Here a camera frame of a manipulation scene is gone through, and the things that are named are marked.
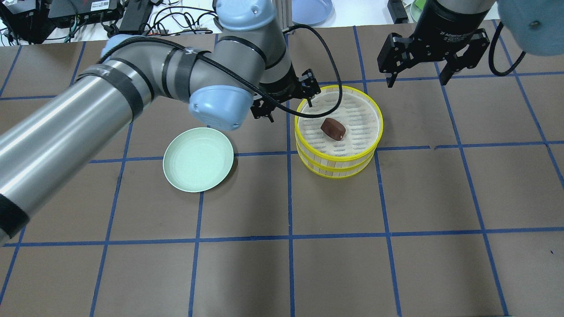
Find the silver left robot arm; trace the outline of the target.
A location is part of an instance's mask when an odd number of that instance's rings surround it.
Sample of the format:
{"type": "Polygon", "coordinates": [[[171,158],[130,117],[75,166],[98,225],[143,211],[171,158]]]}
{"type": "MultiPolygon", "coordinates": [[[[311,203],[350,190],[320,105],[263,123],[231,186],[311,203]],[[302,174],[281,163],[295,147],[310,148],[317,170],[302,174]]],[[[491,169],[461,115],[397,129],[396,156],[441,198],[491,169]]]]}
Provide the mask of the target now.
{"type": "Polygon", "coordinates": [[[271,118],[274,107],[320,92],[312,70],[296,75],[272,1],[216,0],[213,7],[222,32],[212,52],[115,36],[74,84],[1,135],[2,245],[158,96],[233,131],[249,112],[271,118]]]}

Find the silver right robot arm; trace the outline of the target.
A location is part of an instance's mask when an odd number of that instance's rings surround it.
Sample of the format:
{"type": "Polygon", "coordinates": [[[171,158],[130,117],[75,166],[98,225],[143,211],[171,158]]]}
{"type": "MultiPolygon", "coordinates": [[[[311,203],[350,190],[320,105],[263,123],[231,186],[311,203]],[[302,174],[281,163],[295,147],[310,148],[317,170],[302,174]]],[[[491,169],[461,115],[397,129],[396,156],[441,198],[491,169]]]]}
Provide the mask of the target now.
{"type": "Polygon", "coordinates": [[[391,88],[403,70],[445,60],[439,81],[446,85],[487,54],[490,71],[503,77],[528,54],[563,54],[563,8],[561,0],[427,0],[411,36],[387,36],[378,69],[391,88]],[[503,29],[511,32],[521,53],[508,70],[499,71],[493,58],[503,29]]]}

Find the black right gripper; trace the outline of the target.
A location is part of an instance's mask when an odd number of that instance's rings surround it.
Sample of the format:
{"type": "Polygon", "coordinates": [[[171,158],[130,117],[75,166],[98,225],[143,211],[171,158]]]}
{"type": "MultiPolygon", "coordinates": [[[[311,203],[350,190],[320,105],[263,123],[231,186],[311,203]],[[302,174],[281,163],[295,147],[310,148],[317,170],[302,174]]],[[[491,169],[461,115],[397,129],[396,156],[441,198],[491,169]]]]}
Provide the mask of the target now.
{"type": "Polygon", "coordinates": [[[490,9],[489,2],[426,2],[411,36],[390,33],[383,43],[377,62],[387,87],[419,63],[445,60],[441,85],[460,70],[475,68],[490,44],[480,27],[490,9]]]}

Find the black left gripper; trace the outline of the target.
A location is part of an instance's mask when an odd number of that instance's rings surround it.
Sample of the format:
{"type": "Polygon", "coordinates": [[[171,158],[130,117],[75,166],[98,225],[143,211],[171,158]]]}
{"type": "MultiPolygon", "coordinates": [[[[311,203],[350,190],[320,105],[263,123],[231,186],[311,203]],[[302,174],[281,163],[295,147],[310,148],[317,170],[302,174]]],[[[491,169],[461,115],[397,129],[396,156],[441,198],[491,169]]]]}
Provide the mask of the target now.
{"type": "MultiPolygon", "coordinates": [[[[302,76],[298,77],[293,66],[289,67],[287,74],[280,80],[272,83],[261,82],[259,88],[279,104],[290,99],[310,99],[321,93],[321,88],[311,69],[304,71],[302,76]]],[[[267,117],[274,122],[271,113],[275,108],[273,103],[259,98],[254,100],[251,113],[256,120],[260,117],[267,117]]]]}

